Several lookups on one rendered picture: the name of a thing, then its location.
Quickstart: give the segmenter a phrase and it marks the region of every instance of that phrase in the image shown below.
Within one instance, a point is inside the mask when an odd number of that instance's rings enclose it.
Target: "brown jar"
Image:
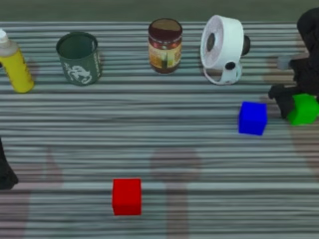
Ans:
[[[149,26],[149,58],[153,69],[167,74],[181,59],[182,26],[174,19],[160,18]]]

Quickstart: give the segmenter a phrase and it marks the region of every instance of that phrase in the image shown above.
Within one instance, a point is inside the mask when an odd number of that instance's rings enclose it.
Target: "cube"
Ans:
[[[115,216],[136,216],[142,213],[140,179],[114,179],[112,208]]]
[[[288,121],[292,125],[313,123],[319,113],[317,100],[308,94],[294,95],[293,98],[295,109],[288,115]]]
[[[239,133],[263,135],[267,123],[267,104],[255,102],[242,103],[238,119]]]

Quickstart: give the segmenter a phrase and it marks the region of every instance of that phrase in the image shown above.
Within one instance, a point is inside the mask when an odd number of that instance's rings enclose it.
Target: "yellow bottle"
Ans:
[[[34,86],[34,81],[25,63],[19,46],[0,29],[0,63],[3,65],[14,91],[26,93]]]

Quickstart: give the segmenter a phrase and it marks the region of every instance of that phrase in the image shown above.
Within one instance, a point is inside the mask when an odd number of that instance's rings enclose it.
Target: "green mug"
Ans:
[[[64,76],[76,86],[91,85],[101,77],[97,39],[86,32],[71,32],[56,44]]]

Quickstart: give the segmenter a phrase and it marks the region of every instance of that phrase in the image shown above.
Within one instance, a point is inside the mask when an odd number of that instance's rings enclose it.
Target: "white bottle cap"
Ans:
[[[9,41],[8,35],[3,29],[0,29],[0,44],[7,43]]]

